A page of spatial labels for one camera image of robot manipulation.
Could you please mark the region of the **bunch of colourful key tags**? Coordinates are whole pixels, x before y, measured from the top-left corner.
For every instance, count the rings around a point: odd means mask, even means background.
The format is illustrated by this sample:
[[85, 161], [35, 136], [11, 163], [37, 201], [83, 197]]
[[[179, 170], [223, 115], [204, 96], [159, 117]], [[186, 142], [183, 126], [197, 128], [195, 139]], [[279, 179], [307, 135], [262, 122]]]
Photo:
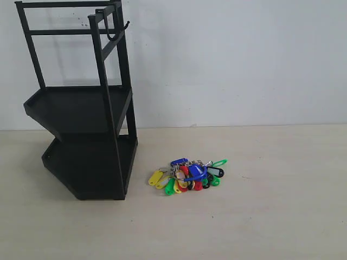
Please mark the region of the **bunch of colourful key tags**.
[[203, 162], [180, 158], [170, 162], [168, 167], [154, 171], [147, 183], [163, 190], [167, 196], [206, 190], [220, 185], [225, 175], [222, 166], [227, 162], [227, 159]]

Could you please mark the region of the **black two-tier metal rack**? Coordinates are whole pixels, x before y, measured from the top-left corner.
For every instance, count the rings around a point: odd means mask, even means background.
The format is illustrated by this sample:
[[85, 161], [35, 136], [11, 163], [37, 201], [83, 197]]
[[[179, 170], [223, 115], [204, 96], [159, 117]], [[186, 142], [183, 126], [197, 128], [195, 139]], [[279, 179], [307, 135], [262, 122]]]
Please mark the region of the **black two-tier metal rack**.
[[[125, 32], [109, 41], [102, 12], [123, 18], [121, 1], [15, 3], [34, 66], [39, 90], [25, 103], [26, 114], [54, 140], [42, 155], [50, 171], [79, 200], [123, 200], [126, 197], [138, 139]], [[88, 29], [29, 28], [30, 8], [95, 8]], [[98, 69], [97, 86], [48, 87], [34, 47], [34, 36], [88, 35]]]

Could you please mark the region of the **black metal S-hook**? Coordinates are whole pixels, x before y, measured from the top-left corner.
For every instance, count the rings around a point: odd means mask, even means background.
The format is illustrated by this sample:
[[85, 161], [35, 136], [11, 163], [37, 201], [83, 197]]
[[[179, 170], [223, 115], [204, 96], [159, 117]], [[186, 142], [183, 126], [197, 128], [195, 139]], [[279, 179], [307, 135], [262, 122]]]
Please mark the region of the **black metal S-hook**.
[[[122, 34], [124, 34], [125, 30], [130, 25], [130, 21], [127, 21], [125, 24], [120, 24], [120, 15], [113, 11], [111, 13], [107, 13], [105, 10], [102, 12], [103, 15], [103, 22], [104, 27], [106, 31], [106, 36], [109, 41], [115, 42], [118, 39], [122, 38]], [[112, 15], [113, 18], [115, 18], [115, 21], [113, 21], [113, 28], [110, 28], [109, 22], [108, 22], [108, 16]]]

